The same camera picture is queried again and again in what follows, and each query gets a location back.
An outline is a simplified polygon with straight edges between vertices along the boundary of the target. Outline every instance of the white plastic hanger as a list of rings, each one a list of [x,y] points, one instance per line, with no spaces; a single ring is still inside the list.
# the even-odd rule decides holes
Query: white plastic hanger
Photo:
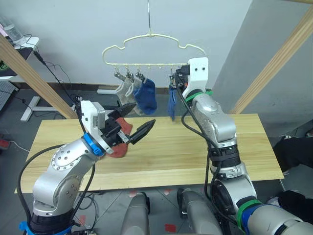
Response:
[[[111,62],[108,62],[106,61],[105,59],[105,53],[112,49],[112,48],[118,48],[119,50],[124,50],[125,47],[126,47],[126,43],[131,41],[131,40],[134,40],[134,39],[137,39],[137,38],[152,38],[152,37],[162,37],[162,38],[168,38],[168,39],[171,39],[171,40],[174,40],[177,42],[177,46],[178,48],[180,49],[186,49],[187,47],[193,47],[199,51],[201,51],[205,57],[207,56],[205,51],[201,48],[201,47],[198,47],[196,45],[193,45],[193,44],[187,44],[185,45],[184,47],[180,45],[179,43],[179,40],[174,38],[174,37],[171,37],[171,36],[167,36],[167,35],[164,35],[164,34],[156,34],[156,33],[152,33],[151,32],[151,25],[150,25],[150,9],[149,9],[149,0],[148,1],[148,19],[149,19],[149,33],[147,33],[146,35],[139,35],[139,36],[135,36],[135,37],[131,37],[131,38],[128,38],[126,40],[124,40],[123,42],[123,47],[119,47],[117,45],[113,45],[113,46],[110,46],[110,47],[107,47],[103,50],[102,52],[102,60],[104,63],[106,63],[107,65],[113,65],[113,66],[148,66],[148,68],[150,68],[150,66],[181,66],[181,65],[186,65],[187,63],[166,63],[166,64],[162,64],[162,63],[111,63]]]

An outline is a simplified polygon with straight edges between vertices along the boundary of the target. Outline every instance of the wooden pole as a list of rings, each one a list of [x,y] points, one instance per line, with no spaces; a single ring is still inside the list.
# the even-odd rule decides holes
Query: wooden pole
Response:
[[[0,59],[3,60],[15,73],[52,105],[64,117],[77,118],[76,113],[68,104],[43,81],[39,74],[24,60],[24,58],[12,47],[12,45],[0,35]]]
[[[297,27],[293,30],[282,47],[273,56],[270,62],[264,67],[261,73],[252,82],[246,92],[238,99],[232,114],[241,113],[256,95],[270,82],[279,70],[304,44],[307,38],[313,33],[313,6],[305,13]]]
[[[313,4],[313,0],[286,0],[286,1],[295,1],[295,2],[302,2],[307,4]]]

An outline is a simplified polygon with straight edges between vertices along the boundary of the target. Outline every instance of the wooden tabletop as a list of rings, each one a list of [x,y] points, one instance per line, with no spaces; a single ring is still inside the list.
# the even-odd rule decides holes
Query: wooden tabletop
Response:
[[[245,162],[251,180],[282,179],[272,147],[257,114],[231,115],[237,126],[240,158]],[[133,132],[154,117],[130,117],[125,120]],[[105,156],[96,163],[96,172],[89,190],[141,188],[204,183],[207,147],[204,139],[186,129],[177,118],[156,117],[150,133],[137,144],[129,145],[125,157]],[[191,117],[187,124],[195,127]],[[29,156],[38,151],[82,136],[76,119],[43,120]],[[37,157],[24,171],[22,191],[32,192],[38,177],[46,171],[54,150]],[[83,190],[90,173],[84,177]]]

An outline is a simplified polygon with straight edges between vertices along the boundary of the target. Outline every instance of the gray sock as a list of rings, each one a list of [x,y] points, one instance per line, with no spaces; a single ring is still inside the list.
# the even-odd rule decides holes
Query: gray sock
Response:
[[[128,91],[126,92],[125,96],[126,97],[132,97],[132,99],[135,100],[133,91],[139,89],[141,86],[141,80],[138,78],[134,78],[134,82],[129,86]],[[138,115],[143,115],[143,112],[141,109],[139,109],[138,105],[136,105],[133,109]]]
[[[131,96],[126,97],[125,94],[132,85],[132,82],[129,79],[125,79],[125,81],[119,85],[119,87],[115,90],[119,100],[121,101],[121,105],[127,104],[127,103],[136,103],[136,100]]]

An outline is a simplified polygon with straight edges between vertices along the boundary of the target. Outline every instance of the green ring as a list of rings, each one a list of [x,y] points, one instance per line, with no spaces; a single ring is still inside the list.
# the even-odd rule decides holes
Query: green ring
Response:
[[[243,203],[238,210],[238,214],[237,214],[237,225],[238,228],[243,231],[242,227],[241,227],[241,220],[242,220],[242,215],[245,209],[247,209],[249,206],[254,205],[254,204],[262,204],[262,202],[260,202],[258,199],[253,199],[250,201],[247,201],[245,203]]]
[[[208,91],[208,92],[205,92],[205,93],[208,94],[208,95],[212,95],[213,91]],[[189,96],[188,98],[186,98],[185,101],[188,102],[189,100],[192,100],[193,98],[195,98],[196,96],[198,96],[200,94],[203,94],[203,92],[195,93],[195,94]]]

